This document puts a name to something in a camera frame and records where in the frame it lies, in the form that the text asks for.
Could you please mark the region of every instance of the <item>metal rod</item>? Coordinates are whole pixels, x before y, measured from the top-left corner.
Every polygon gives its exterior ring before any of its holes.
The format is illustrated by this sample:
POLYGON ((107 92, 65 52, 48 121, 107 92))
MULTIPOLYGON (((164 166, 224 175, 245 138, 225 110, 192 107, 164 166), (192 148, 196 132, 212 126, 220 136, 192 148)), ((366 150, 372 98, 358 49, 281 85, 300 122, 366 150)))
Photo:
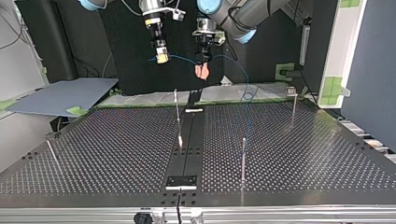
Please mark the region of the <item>metal rod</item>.
POLYGON ((183 147, 183 138, 181 137, 181 124, 180 124, 180 113, 178 109, 178 97, 177 97, 177 90, 174 91, 175 95, 175 103, 176 103, 176 113, 177 113, 177 127, 178 127, 178 144, 180 145, 180 148, 183 147))
POLYGON ((294 117, 294 115, 296 113, 297 97, 298 97, 298 94, 295 94, 294 95, 294 105, 293 105, 293 117, 294 117))
POLYGON ((246 144, 247 139, 242 139, 242 184, 245 184, 245 167, 246 167, 246 144))
POLYGON ((52 144, 50 143, 50 140, 47 139, 46 141, 47 141, 47 145, 49 146, 49 150, 50 150, 50 153, 52 154, 53 159, 58 161, 58 158, 56 158, 56 154, 55 154, 55 151, 53 150, 53 147, 52 147, 52 144))

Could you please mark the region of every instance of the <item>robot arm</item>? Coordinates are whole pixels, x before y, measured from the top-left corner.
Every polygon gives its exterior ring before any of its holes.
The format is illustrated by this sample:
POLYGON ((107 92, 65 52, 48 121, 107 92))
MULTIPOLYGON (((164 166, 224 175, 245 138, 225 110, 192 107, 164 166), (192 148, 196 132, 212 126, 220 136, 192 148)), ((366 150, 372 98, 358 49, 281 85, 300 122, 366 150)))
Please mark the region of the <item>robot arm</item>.
POLYGON ((290 0, 247 0, 241 7, 227 0, 197 0, 198 8, 217 23, 234 40, 246 44, 257 31, 257 26, 290 0))
MULTIPOLYGON (((90 11, 105 9, 108 4, 114 1, 116 0, 79 0, 90 11)), ((140 0, 139 7, 151 34, 151 46, 156 49, 157 63, 167 63, 170 57, 166 45, 166 35, 163 32, 165 14, 172 12, 175 21, 183 21, 186 12, 165 6, 163 0, 140 0)))
MULTIPOLYGON (((88 10, 105 9, 116 0, 78 0, 88 10)), ((241 44, 246 44, 255 34, 257 26, 270 16, 271 11, 277 11, 290 0, 247 0, 241 7, 231 5, 227 0, 197 0, 201 13, 198 15, 197 30, 193 33, 198 50, 195 61, 198 66, 206 65, 212 60, 211 46, 216 43, 219 25, 228 36, 241 44)), ((163 0, 139 0, 140 9, 147 28, 151 33, 151 45, 156 49, 157 63, 170 60, 166 35, 163 32, 164 15, 173 13, 173 19, 182 21, 184 11, 170 8, 163 0)))

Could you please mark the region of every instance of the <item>white wall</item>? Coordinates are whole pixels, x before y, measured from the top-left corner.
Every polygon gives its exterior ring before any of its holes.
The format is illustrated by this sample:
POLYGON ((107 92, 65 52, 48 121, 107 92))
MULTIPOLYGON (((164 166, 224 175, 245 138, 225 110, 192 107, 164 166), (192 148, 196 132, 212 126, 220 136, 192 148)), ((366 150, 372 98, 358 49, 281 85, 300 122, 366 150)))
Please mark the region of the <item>white wall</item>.
POLYGON ((0 120, 0 173, 44 143, 53 117, 12 114, 0 120))
MULTIPOLYGON (((0 0, 0 13, 19 32, 12 0, 0 0)), ((0 16, 0 48, 18 37, 0 16)), ((41 76, 41 62, 25 34, 15 45, 0 49, 0 101, 13 99, 26 92, 43 87, 45 79, 41 76)), ((12 114, 0 112, 0 172, 19 160, 35 147, 45 141, 45 134, 50 132, 49 122, 54 117, 12 114)))
MULTIPOLYGON (((21 30, 12 0, 1 0, 1 6, 13 12, 10 15, 0 8, 0 13, 13 26, 14 30, 21 30)), ((3 17, 0 17, 0 48, 11 43, 17 34, 9 27, 3 17)), ((35 51, 29 44, 19 40, 6 49, 0 49, 0 101, 14 98, 28 91, 43 87, 45 82, 41 76, 40 64, 35 59, 35 51)))

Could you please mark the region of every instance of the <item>black perforated table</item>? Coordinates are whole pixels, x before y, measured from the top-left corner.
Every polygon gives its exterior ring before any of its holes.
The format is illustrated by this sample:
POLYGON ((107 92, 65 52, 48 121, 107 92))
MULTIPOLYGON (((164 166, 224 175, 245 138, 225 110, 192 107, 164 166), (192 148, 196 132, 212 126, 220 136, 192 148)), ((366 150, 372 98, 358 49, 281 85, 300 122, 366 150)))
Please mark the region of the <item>black perforated table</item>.
POLYGON ((183 147, 173 107, 93 110, 52 141, 57 159, 43 145, 0 174, 0 207, 396 204, 396 166, 310 104, 294 116, 286 102, 206 105, 181 117, 183 147), (191 175, 197 189, 165 189, 169 176, 191 175))

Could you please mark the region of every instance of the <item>black backdrop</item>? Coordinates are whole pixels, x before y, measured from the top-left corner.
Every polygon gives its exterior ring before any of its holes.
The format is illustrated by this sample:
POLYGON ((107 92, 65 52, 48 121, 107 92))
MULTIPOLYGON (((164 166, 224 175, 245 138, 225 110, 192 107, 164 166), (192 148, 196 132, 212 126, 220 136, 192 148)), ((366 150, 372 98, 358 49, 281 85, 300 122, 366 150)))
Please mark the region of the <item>black backdrop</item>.
MULTIPOLYGON (((126 2, 138 10, 138 1, 126 2)), ((171 54, 193 59, 197 48, 191 35, 196 29, 196 2, 181 1, 180 8, 187 12, 183 22, 173 21, 171 14, 166 17, 164 30, 167 34, 168 49, 171 54)), ((149 31, 143 18, 132 14, 121 1, 101 11, 101 17, 120 76, 120 88, 126 95, 174 89, 197 90, 220 83, 224 74, 221 59, 210 63, 211 75, 207 81, 195 76, 192 63, 175 58, 165 64, 149 62, 155 55, 155 49, 149 43, 149 31)), ((222 47, 213 47, 212 53, 222 53, 222 47)))

